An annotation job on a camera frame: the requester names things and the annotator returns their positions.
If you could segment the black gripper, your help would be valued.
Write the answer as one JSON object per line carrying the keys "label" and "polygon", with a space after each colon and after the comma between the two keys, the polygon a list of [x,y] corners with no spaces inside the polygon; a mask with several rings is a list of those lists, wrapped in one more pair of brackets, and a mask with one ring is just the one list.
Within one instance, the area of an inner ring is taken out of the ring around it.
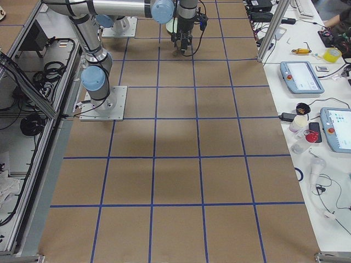
{"label": "black gripper", "polygon": [[186,19],[180,15],[177,17],[177,32],[171,34],[171,41],[175,49],[178,48],[178,41],[180,41],[180,51],[185,53],[188,46],[192,43],[193,36],[191,34],[194,25],[200,26],[200,30],[203,32],[207,27],[208,17],[205,13],[198,11],[193,18]]}

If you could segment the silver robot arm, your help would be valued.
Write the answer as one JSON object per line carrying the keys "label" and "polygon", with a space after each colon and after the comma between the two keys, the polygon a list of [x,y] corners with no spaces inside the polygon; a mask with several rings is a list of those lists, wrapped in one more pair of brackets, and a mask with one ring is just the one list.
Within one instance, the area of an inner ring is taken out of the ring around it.
{"label": "silver robot arm", "polygon": [[104,28],[110,28],[114,32],[123,32],[129,29],[130,24],[128,18],[125,16],[118,15],[96,15],[96,21],[98,24]]}
{"label": "silver robot arm", "polygon": [[84,50],[87,68],[82,71],[81,82],[90,96],[95,112],[110,112],[117,104],[109,83],[112,57],[103,47],[98,34],[98,22],[108,28],[117,20],[128,16],[152,18],[159,24],[177,19],[177,30],[171,35],[173,43],[180,43],[181,53],[192,44],[195,24],[204,31],[208,17],[197,6],[197,1],[44,1],[54,12],[66,15]]}

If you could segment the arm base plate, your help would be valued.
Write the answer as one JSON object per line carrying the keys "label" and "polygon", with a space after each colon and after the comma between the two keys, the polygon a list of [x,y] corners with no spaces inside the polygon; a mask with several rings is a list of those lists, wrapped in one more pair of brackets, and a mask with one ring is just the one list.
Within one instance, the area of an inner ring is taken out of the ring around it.
{"label": "arm base plate", "polygon": [[112,16],[113,26],[104,28],[103,38],[134,38],[137,27],[137,17]]}
{"label": "arm base plate", "polygon": [[86,92],[84,99],[90,102],[83,104],[83,113],[79,115],[79,119],[81,121],[123,121],[127,88],[127,86],[112,86],[110,95],[101,106],[101,102],[90,101],[90,95]]}

